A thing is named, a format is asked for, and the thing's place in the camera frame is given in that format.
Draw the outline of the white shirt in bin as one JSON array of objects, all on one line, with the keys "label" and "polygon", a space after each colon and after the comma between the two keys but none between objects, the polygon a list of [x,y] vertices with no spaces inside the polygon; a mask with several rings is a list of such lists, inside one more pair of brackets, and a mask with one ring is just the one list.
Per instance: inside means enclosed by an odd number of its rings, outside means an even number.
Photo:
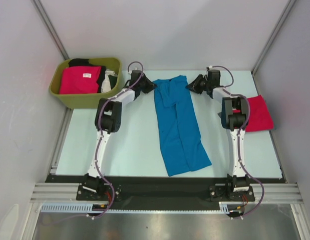
[{"label": "white shirt in bin", "polygon": [[108,75],[118,76],[114,71],[107,69],[105,71],[105,78],[101,84],[101,93],[107,93],[111,90]]}]

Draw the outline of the blue polo shirt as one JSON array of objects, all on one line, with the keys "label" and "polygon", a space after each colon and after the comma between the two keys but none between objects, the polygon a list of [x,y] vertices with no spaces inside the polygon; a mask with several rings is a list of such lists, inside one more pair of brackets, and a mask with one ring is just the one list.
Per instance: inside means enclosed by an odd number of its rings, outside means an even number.
[{"label": "blue polo shirt", "polygon": [[187,77],[154,81],[154,104],[157,115],[159,144],[167,174],[194,172],[211,166],[201,142]]}]

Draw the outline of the olive green plastic bin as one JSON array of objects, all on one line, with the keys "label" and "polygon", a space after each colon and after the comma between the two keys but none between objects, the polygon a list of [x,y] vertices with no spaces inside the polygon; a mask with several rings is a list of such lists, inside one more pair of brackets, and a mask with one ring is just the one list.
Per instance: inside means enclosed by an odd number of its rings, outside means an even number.
[{"label": "olive green plastic bin", "polygon": [[91,94],[59,94],[63,70],[69,67],[68,59],[58,65],[52,81],[49,86],[51,95],[59,99],[66,107],[70,109],[96,109],[101,98],[110,98],[119,93],[123,86],[122,64],[115,57],[90,58],[89,63],[99,66],[106,66],[117,74],[117,82],[113,89],[106,93]]}]

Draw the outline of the aluminium frame rail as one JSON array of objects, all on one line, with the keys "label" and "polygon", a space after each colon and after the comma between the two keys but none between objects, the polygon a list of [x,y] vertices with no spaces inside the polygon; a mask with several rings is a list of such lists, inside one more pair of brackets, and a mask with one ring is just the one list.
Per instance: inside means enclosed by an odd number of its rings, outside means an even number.
[{"label": "aluminium frame rail", "polygon": [[[302,203],[298,185],[295,183],[265,183],[251,184],[252,189],[248,193],[248,199],[254,197],[255,201],[263,199],[265,204],[299,204]],[[194,189],[187,190],[182,187],[178,190],[175,186],[160,185],[129,185],[119,186],[115,190],[118,198],[124,196],[142,196],[151,198],[190,198],[202,196],[208,198],[213,189],[206,189],[196,185]],[[74,202],[74,201],[101,201],[102,195],[97,195],[88,190],[84,190],[79,183],[38,183],[35,185],[31,200],[37,202]]]}]

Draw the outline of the folded red t shirt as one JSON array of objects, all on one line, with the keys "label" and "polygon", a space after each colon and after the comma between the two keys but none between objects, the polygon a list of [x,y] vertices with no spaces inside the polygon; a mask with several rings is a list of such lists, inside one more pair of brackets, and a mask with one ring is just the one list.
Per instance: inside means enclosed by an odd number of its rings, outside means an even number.
[{"label": "folded red t shirt", "polygon": [[[236,97],[239,102],[239,106],[233,110],[233,114],[230,117],[235,117],[234,123],[231,125],[231,130],[239,129],[247,119],[248,107],[247,102],[244,100],[241,101],[243,97],[241,95],[233,95]],[[244,127],[246,132],[259,132],[259,131],[268,131],[272,130],[274,127],[273,120],[268,111],[267,105],[265,103],[262,95],[255,97],[250,97],[247,99],[250,107],[250,115],[247,125]]]}]

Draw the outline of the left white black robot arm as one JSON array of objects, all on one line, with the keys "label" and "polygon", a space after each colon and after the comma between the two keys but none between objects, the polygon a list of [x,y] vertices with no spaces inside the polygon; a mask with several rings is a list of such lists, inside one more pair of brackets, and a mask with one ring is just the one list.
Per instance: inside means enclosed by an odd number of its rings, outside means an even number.
[{"label": "left white black robot arm", "polygon": [[129,74],[130,79],[119,93],[111,98],[99,100],[95,117],[96,148],[88,172],[84,175],[82,182],[83,189],[95,200],[104,196],[107,190],[106,186],[110,184],[102,173],[102,162],[111,135],[120,129],[123,107],[133,102],[139,97],[140,93],[147,94],[157,87],[141,70],[132,70]]}]

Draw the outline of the pink shirt in bin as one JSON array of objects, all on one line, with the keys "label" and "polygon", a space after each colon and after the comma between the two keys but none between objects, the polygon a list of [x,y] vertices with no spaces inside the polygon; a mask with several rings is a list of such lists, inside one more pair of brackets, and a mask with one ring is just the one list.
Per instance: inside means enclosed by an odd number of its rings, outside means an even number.
[{"label": "pink shirt in bin", "polygon": [[73,66],[63,70],[59,94],[95,94],[101,73],[100,66]]}]

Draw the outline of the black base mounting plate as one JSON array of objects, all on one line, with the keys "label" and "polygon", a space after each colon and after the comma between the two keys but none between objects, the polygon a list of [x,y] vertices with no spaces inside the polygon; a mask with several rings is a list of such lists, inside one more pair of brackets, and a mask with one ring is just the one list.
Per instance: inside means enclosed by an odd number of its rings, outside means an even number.
[{"label": "black base mounting plate", "polygon": [[258,199],[261,187],[257,181],[228,177],[124,177],[109,176],[106,180],[78,175],[49,175],[43,184],[56,191],[63,200],[66,193],[78,202],[111,203],[119,211],[210,211],[219,203],[233,205],[252,203]]}]

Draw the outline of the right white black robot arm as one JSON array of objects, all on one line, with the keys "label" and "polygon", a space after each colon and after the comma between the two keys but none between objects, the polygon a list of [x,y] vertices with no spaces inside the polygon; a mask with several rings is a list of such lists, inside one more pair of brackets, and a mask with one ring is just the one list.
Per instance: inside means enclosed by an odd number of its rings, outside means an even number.
[{"label": "right white black robot arm", "polygon": [[230,173],[227,174],[223,188],[215,187],[210,190],[211,197],[230,201],[246,200],[252,194],[244,161],[244,135],[250,117],[250,106],[246,97],[230,93],[226,89],[228,86],[220,84],[219,68],[226,69],[217,65],[207,67],[207,73],[199,74],[186,88],[196,94],[205,92],[221,104],[219,116],[229,141]]}]

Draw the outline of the dark green shirt in bin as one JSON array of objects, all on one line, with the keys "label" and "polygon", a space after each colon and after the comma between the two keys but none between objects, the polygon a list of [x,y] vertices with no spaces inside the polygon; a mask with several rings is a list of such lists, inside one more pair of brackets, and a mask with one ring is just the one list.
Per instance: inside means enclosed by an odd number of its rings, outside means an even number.
[{"label": "dark green shirt in bin", "polygon": [[111,87],[111,89],[113,89],[117,84],[118,77],[114,76],[114,75],[108,75],[108,78],[109,78],[109,82],[110,82],[110,87]]}]

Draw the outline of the black shirt in bin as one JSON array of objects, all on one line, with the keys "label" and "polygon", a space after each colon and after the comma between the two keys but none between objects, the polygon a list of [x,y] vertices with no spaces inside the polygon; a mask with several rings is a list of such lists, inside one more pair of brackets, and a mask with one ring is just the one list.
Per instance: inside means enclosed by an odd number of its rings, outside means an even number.
[{"label": "black shirt in bin", "polygon": [[100,68],[98,76],[95,77],[96,83],[101,86],[106,74],[106,67],[104,65],[98,65],[98,64],[92,64],[89,62],[89,59],[87,58],[75,58],[69,61],[69,67],[70,68],[76,68],[76,67],[94,67],[94,68]]}]

